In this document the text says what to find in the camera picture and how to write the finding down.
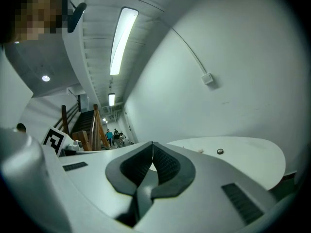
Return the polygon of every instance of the fluorescent light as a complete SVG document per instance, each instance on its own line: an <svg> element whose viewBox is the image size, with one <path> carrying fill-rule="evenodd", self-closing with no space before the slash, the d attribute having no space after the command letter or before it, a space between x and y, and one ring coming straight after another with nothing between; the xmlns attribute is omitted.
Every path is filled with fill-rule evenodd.
<svg viewBox="0 0 311 233"><path fill-rule="evenodd" d="M108 98L109 98L109 106L114 106L115 105L115 94L109 93Z"/></svg>
<svg viewBox="0 0 311 233"><path fill-rule="evenodd" d="M137 16L137 10L129 8L123 8L121 10L112 44L110 75L118 75L120 72L125 46Z"/></svg>
<svg viewBox="0 0 311 233"><path fill-rule="evenodd" d="M42 80L45 81L45 82L50 81L50 77L47 76L47 75L44 75L44 76L42 77Z"/></svg>

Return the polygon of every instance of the wall outlet box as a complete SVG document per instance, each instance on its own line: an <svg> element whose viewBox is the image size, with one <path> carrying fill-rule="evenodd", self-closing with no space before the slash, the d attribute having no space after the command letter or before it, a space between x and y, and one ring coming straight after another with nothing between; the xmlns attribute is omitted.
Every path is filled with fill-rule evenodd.
<svg viewBox="0 0 311 233"><path fill-rule="evenodd" d="M207 73L205 75L202 76L202 80L203 80L203 83L204 84L210 84L212 83L214 80L213 80L213 77L210 73Z"/></svg>

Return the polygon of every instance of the white ceiling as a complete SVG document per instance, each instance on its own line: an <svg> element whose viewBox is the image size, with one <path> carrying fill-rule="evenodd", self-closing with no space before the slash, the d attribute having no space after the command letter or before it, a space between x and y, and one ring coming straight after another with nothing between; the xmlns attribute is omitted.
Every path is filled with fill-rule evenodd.
<svg viewBox="0 0 311 233"><path fill-rule="evenodd" d="M139 53L157 19L171 0L85 0L83 15L83 51L87 70L104 114L113 115L108 106L108 93L116 94L116 106L122 107L123 94ZM123 7L134 8L139 15L132 28L122 59L119 75L110 75L110 56L118 17Z"/></svg>
<svg viewBox="0 0 311 233"><path fill-rule="evenodd" d="M60 33L41 34L39 40L6 44L5 53L34 97L52 95L79 84ZM44 82L44 75L51 80Z"/></svg>

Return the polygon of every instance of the white table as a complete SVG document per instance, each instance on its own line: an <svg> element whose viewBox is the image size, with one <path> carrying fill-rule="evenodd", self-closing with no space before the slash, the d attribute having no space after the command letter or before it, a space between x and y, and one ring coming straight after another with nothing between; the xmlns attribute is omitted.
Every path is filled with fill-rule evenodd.
<svg viewBox="0 0 311 233"><path fill-rule="evenodd" d="M203 150L207 154L222 159L266 190L276 186L285 172L285 157L282 150L273 142L247 137L201 137L170 142L193 151ZM218 149L224 153L217 154Z"/></svg>

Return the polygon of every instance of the cable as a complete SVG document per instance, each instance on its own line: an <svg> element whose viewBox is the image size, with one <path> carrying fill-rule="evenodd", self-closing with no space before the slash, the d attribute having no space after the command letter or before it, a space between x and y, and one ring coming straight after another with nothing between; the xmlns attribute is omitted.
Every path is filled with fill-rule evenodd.
<svg viewBox="0 0 311 233"><path fill-rule="evenodd" d="M202 63L200 62L200 60L198 59L198 57L195 55L195 53L192 51L192 49L189 47L189 45L185 42L185 40L179 35L179 33L176 32L176 30L170 26L169 24L167 24L166 22L160 20L160 22L162 22L166 27L172 29L174 31L174 33L178 36L178 38L185 44L185 46L188 48L188 50L191 52L193 58L195 59L195 61L198 63L199 67L201 68L203 74L207 74L204 66L202 65Z"/></svg>

